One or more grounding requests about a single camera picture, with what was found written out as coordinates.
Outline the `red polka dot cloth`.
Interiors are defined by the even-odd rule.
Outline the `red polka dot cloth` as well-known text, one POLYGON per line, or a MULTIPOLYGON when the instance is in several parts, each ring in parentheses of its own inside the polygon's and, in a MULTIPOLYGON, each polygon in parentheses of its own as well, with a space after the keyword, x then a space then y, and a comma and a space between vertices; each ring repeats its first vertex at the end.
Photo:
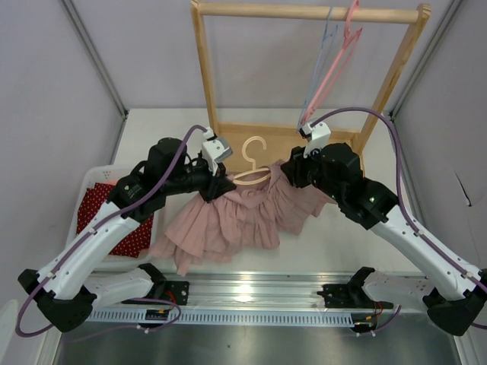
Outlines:
MULTIPOLYGON (((92 188, 86 189, 77 212, 76 235, 91 222, 114 187, 115 185, 113 183, 96 182, 92 188)), ((134 259, 141 257, 149 249, 151 244, 153 220, 154 215, 150 216, 136 230, 120 241, 110 251, 110 256, 122 256, 134 259)))

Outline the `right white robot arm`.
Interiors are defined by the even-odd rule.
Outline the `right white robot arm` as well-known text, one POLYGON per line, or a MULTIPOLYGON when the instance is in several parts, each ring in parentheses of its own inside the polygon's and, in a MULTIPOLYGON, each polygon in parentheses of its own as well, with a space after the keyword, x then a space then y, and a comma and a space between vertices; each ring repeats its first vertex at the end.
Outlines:
POLYGON ((386 240, 424 274, 404 278, 362 267, 345 285, 354 307, 380 302, 415 309, 454 336, 475 326, 486 303, 486 271, 433 237, 384 184, 365 177, 359 156, 347 144, 328 144, 311 153, 295 147, 281 169, 292 186, 325 193, 350 221, 386 240))

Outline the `pink skirt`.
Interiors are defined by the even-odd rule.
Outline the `pink skirt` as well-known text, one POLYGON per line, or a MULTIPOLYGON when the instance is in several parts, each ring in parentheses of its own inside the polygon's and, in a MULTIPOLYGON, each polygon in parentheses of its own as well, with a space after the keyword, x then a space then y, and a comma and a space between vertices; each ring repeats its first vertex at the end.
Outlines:
POLYGON ((158 259, 173 259, 184 276, 204 261, 230 262, 246 247, 276 249, 281 232, 298 235, 309 217, 320 215, 332 200, 313 186, 292 186, 280 160, 269 165, 270 177, 238 186, 212 202, 191 198, 150 248, 158 259))

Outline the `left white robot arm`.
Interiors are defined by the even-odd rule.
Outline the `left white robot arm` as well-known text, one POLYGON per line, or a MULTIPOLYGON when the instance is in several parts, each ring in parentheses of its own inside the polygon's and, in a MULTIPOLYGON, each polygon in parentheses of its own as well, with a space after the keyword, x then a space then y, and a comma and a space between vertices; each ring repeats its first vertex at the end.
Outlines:
POLYGON ((117 244, 165 206, 167 197, 199 192, 211 202, 235 189, 223 164, 231 154, 222 137, 204 141, 195 160, 186 159, 186 143, 177 138, 162 138, 152 146, 147 160, 118 179, 91 222, 61 254, 44 268, 19 275, 48 326, 70 332, 98 308, 165 300, 167 279, 150 263, 99 280, 91 274, 117 244))

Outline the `beige plastic hanger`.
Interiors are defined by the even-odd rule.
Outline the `beige plastic hanger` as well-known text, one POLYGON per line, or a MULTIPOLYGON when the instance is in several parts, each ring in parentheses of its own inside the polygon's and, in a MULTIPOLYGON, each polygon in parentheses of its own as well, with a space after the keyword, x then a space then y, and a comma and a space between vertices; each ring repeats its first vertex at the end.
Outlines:
POLYGON ((242 173, 238 173, 237 175, 234 175, 233 183, 235 185, 252 186, 252 185, 263 183, 264 181, 271 178, 271 175, 272 175, 271 170, 268 167, 256 168, 256 159, 250 157, 247 153, 247 148, 248 148, 249 144, 254 142, 254 141, 258 141, 262 145, 263 150, 267 149, 266 140, 264 138, 262 138, 261 136, 258 136, 258 135, 254 135, 254 136, 248 138, 243 143, 242 148, 241 148, 242 157, 246 162, 251 164, 252 169, 248 170, 248 171, 244 171, 242 173), (254 179, 254 180, 244 179, 244 177, 246 177, 246 176, 255 175, 257 173, 266 173, 266 175, 262 175, 262 176, 258 177, 257 179, 254 179))

